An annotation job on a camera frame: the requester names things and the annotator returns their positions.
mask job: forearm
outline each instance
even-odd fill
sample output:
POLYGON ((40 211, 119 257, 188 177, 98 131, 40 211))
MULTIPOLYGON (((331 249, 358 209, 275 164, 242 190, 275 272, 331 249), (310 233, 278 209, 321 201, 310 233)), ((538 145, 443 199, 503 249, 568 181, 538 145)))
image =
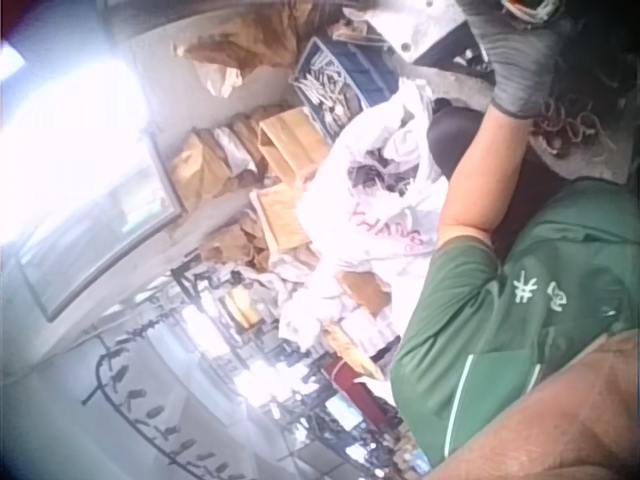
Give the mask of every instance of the forearm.
POLYGON ((509 206, 531 123, 489 107, 449 184, 440 217, 439 244, 461 234, 489 243, 491 232, 509 206))

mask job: white plastic bag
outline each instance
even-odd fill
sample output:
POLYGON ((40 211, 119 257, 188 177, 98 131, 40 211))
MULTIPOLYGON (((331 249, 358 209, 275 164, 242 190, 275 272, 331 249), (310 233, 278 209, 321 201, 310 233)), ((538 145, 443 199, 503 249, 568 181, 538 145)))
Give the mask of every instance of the white plastic bag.
POLYGON ((212 129, 213 136, 218 141, 224 153, 227 155, 227 161, 229 162, 229 168, 231 169, 231 176, 235 177, 244 170, 258 171, 256 164, 249 155, 249 152, 244 148, 244 145, 240 143, 238 137, 231 129, 227 127, 218 127, 212 129))
POLYGON ((342 132, 298 203, 298 218, 317 249, 335 266, 357 270, 363 262, 430 254, 435 250, 448 182, 427 143, 431 121, 426 84, 401 82, 391 100, 365 110, 342 132), (413 115, 401 128, 407 112, 413 115), (399 163, 419 163, 404 196, 379 188, 354 188, 350 167, 383 149, 399 163))
POLYGON ((334 277, 334 270, 321 261, 307 284, 297 290, 280 312, 278 336, 307 350, 316 341, 322 327, 353 312, 358 306, 334 277))

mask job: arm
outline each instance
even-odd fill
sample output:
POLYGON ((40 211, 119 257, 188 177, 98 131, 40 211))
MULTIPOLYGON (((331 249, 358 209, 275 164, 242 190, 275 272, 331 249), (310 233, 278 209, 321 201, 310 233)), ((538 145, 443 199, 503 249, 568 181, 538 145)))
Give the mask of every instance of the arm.
POLYGON ((532 118, 553 79, 555 57, 568 20, 522 29, 499 11, 495 0, 457 0, 493 65, 496 88, 480 130, 449 185, 439 245, 460 235, 490 244, 516 185, 532 118))
POLYGON ((438 246, 459 235, 491 244, 491 232, 511 200, 531 124, 489 107, 449 184, 438 246))

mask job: window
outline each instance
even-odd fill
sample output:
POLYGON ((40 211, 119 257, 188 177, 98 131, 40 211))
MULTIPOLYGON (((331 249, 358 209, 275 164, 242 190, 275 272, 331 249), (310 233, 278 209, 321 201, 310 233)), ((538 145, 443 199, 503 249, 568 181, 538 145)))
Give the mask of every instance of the window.
POLYGON ((49 321, 180 214, 145 124, 135 77, 110 60, 36 92, 2 133, 0 241, 18 238, 49 321))

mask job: white logo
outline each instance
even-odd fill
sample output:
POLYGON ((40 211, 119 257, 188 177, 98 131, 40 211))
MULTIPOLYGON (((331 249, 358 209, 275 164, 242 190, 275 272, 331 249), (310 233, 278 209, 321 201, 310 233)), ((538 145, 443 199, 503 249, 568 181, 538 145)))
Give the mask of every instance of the white logo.
POLYGON ((547 293, 551 296, 551 309, 556 312, 561 312, 562 305, 567 304, 567 296, 558 288, 558 284, 556 282, 551 282, 549 284, 547 293))
POLYGON ((527 303, 533 297, 533 292, 538 289, 537 281, 538 279, 534 278, 529 283, 525 283, 524 270, 520 272, 520 281, 514 280, 513 282, 516 287, 516 303, 527 303))

